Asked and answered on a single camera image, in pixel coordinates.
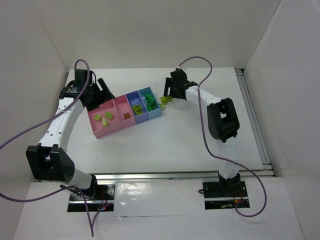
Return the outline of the lime lego brick edge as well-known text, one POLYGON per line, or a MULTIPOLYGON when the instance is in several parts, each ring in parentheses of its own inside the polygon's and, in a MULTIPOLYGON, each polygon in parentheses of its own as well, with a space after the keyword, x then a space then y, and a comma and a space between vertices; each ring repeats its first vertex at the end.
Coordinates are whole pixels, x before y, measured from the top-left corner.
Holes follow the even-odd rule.
POLYGON ((160 100, 161 100, 161 103, 164 104, 164 105, 166 105, 168 103, 168 98, 166 96, 162 96, 160 98, 160 100))

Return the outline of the lone pale lime lego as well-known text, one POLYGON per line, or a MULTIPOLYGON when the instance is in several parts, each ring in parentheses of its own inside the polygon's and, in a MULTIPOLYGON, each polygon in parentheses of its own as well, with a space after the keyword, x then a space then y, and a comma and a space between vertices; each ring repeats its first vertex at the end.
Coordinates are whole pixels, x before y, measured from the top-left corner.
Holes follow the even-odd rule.
POLYGON ((102 116, 99 115, 99 114, 95 114, 94 117, 93 117, 93 119, 94 119, 95 121, 97 121, 97 122, 100 122, 101 119, 102 119, 102 116))

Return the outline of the lime sloped lego brick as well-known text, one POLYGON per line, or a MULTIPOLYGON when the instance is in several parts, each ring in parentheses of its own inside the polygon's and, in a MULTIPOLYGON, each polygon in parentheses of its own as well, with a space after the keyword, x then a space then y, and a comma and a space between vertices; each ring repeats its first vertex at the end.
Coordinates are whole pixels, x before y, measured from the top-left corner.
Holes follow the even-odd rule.
POLYGON ((108 121, 107 121, 105 118, 103 118, 103 119, 101 120, 101 122, 102 122, 102 126, 103 126, 104 128, 109 126, 109 123, 108 123, 108 121))

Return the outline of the green long lego brick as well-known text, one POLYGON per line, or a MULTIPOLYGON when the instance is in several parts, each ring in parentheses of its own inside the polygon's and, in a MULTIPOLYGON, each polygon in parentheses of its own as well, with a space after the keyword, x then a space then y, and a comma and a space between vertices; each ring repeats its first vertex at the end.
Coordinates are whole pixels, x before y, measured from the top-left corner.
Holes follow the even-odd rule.
POLYGON ((155 100, 153 99, 153 98, 148 98, 147 100, 146 100, 146 103, 147 103, 147 105, 153 105, 153 104, 155 104, 155 100))

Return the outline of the brown lego plate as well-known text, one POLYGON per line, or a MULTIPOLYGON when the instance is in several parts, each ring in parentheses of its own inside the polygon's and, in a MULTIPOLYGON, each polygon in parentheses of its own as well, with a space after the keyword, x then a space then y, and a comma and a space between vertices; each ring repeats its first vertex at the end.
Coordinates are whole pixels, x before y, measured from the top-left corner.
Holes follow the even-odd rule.
POLYGON ((125 119, 130 119, 130 118, 131 118, 131 115, 130 115, 129 113, 125 113, 125 114, 124 114, 124 118, 125 118, 125 119))

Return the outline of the lime square lego hollow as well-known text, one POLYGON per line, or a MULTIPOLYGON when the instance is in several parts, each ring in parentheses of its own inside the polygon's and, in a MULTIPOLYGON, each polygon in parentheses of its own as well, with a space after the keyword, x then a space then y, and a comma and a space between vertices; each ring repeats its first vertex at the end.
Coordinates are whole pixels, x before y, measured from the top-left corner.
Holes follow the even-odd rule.
POLYGON ((132 109, 135 111, 135 112, 140 112, 142 110, 142 107, 138 104, 138 105, 134 105, 132 107, 132 109))

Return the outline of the lime long lego brick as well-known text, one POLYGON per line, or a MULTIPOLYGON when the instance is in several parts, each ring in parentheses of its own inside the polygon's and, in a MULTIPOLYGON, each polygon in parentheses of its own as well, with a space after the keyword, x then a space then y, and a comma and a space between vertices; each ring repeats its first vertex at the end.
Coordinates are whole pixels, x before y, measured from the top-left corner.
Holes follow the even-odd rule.
POLYGON ((141 115, 141 114, 144 113, 142 108, 134 108, 134 109, 133 109, 133 112, 134 112, 136 115, 141 115))

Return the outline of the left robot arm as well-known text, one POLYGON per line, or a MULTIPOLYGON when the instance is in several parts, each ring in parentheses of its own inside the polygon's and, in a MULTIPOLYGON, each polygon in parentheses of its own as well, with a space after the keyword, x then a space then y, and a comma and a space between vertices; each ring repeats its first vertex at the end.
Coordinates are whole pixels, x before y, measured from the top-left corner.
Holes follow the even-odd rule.
POLYGON ((59 94, 57 118, 53 119, 37 145, 30 145, 26 157, 33 177, 39 181, 61 182, 76 186, 76 195, 93 199, 102 188, 97 178, 76 169, 67 155, 68 142, 74 125, 84 109, 92 111, 115 97, 102 78, 90 70, 75 70, 70 81, 59 94))

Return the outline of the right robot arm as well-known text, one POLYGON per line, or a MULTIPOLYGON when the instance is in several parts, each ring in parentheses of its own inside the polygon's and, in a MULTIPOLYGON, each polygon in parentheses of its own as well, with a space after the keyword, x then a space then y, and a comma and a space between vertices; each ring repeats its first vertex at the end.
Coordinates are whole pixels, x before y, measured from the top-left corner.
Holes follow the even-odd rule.
POLYGON ((240 123, 232 99, 222 99, 203 90, 196 82, 189 81, 187 74, 179 68, 165 79, 164 96, 184 99, 199 106, 203 114, 201 119, 207 120, 203 129, 208 130, 215 139, 217 157, 221 160, 218 170, 219 188, 225 194, 232 191, 241 182, 240 172, 235 164, 235 138, 240 123))

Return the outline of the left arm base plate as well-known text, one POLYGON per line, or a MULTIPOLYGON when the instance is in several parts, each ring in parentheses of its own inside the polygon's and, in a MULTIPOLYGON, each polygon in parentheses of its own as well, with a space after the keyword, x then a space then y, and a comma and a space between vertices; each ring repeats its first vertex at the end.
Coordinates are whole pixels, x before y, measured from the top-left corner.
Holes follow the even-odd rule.
MULTIPOLYGON (((114 183, 99 184, 94 195, 86 195, 85 199, 89 212, 113 212, 115 188, 116 185, 114 183)), ((78 190, 71 191, 68 200, 67 212, 86 212, 85 201, 78 190)))

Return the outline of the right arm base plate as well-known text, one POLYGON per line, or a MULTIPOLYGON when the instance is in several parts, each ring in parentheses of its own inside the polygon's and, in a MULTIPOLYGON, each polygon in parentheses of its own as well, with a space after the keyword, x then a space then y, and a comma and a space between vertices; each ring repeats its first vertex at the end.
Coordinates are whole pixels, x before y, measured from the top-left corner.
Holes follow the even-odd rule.
POLYGON ((244 181, 228 192, 221 190, 219 182, 203 182, 202 189, 198 190, 198 193, 204 197, 206 210, 234 209, 236 204, 239 209, 250 207, 244 181))

